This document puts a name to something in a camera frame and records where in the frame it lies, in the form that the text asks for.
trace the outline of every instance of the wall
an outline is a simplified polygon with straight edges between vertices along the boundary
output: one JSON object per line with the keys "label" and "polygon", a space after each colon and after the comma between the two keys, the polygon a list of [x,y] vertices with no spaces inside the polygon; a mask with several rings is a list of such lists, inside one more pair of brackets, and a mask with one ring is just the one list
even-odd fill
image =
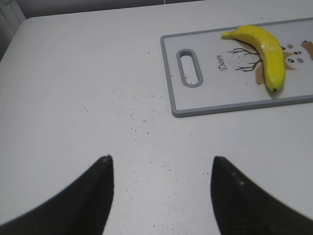
{"label": "wall", "polygon": [[164,0],[17,0],[26,18],[164,4]]}

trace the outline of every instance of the yellow banana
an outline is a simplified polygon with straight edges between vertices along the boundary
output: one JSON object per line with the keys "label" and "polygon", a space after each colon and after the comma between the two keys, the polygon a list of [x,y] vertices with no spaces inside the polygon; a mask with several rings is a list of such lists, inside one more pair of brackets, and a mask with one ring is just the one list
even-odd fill
{"label": "yellow banana", "polygon": [[261,27],[245,25],[233,32],[222,33],[222,37],[249,43],[259,52],[263,62],[265,83],[271,91],[275,92],[284,85],[284,52],[273,35]]}

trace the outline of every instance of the cutting board handle hole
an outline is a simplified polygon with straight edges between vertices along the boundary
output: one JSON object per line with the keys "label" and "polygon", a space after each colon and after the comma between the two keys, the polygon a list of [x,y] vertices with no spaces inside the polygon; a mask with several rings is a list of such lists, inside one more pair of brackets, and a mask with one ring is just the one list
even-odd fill
{"label": "cutting board handle hole", "polygon": [[191,88],[200,86],[203,77],[196,53],[191,49],[182,49],[176,57],[182,83]]}

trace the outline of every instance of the antler drawing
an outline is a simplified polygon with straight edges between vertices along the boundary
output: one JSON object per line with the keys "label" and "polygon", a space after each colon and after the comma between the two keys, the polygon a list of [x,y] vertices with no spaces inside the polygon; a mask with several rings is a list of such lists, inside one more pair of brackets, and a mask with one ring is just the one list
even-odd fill
{"label": "antler drawing", "polygon": [[257,64],[259,64],[262,60],[258,60],[257,62],[253,62],[253,63],[249,63],[249,64],[253,64],[252,66],[248,66],[248,67],[240,67],[238,66],[237,69],[235,70],[242,70],[243,72],[249,72],[255,69],[255,67],[257,66]]}
{"label": "antler drawing", "polygon": [[246,54],[244,54],[244,55],[249,55],[249,54],[258,55],[258,53],[253,53],[253,52],[248,51],[248,50],[246,50],[244,48],[235,48],[232,51],[228,51],[227,53],[235,54],[235,53],[238,53],[238,52],[246,52]]}

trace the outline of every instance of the deer illustration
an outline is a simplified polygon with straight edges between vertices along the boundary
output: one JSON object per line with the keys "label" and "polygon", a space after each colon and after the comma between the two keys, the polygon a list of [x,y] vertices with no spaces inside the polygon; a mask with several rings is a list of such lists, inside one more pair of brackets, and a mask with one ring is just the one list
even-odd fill
{"label": "deer illustration", "polygon": [[[258,52],[253,47],[251,47],[248,44],[245,44],[245,43],[242,43],[242,42],[238,42],[238,43],[242,47],[235,48],[232,51],[228,51],[227,53],[232,53],[234,55],[234,54],[243,52],[244,55],[257,55],[258,56],[258,60],[256,62],[248,63],[247,66],[238,66],[238,68],[235,69],[235,70],[237,70],[237,71],[241,70],[243,72],[249,72],[249,71],[255,70],[256,83],[257,84],[264,84],[265,81],[264,81],[264,74],[263,74],[263,65],[261,63],[262,60],[261,60]],[[288,44],[287,47],[289,49],[292,49],[293,45]],[[286,68],[286,70],[296,70],[294,67],[291,66],[291,64],[293,64],[295,62],[295,60],[291,59],[289,57],[291,57],[292,55],[300,55],[302,52],[300,52],[300,51],[286,52],[285,51],[286,50],[285,47],[282,47],[282,49],[284,51],[285,68]],[[303,63],[304,62],[304,60],[301,59],[301,58],[297,58],[296,60],[299,63]]]}

